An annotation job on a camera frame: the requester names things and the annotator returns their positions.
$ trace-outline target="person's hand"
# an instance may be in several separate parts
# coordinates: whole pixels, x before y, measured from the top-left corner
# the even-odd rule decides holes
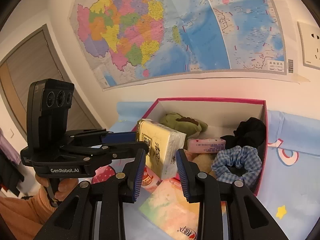
[[[42,186],[49,186],[49,180],[47,178],[41,178],[38,175],[35,177]],[[54,197],[59,201],[64,201],[70,192],[78,185],[78,183],[78,179],[64,179],[60,181],[58,191],[54,194]]]

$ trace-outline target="map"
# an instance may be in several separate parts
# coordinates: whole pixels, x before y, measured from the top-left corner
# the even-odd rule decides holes
[[[286,75],[272,0],[75,0],[70,23],[102,89],[172,75]]]

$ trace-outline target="camera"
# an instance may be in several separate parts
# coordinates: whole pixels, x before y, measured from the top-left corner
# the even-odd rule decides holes
[[[30,158],[34,153],[48,149],[64,136],[74,89],[74,84],[55,79],[40,80],[30,85],[27,104],[28,147],[21,151],[23,164],[30,166]]]

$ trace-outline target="pink fabric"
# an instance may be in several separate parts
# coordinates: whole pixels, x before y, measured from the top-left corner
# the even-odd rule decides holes
[[[20,154],[12,147],[8,140],[0,133],[0,149],[4,152],[7,158],[19,165],[21,162]]]
[[[109,165],[100,167],[96,170],[96,176],[93,177],[92,184],[104,182],[115,174],[115,170]]]

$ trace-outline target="colorful package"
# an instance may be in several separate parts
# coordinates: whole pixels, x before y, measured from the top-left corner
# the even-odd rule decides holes
[[[162,181],[140,211],[173,239],[196,239],[199,203],[187,202],[176,179]]]
[[[146,191],[153,193],[161,183],[161,179],[148,167],[144,168],[141,187]]]
[[[226,148],[226,141],[220,138],[188,139],[187,143],[191,153],[217,153]]]

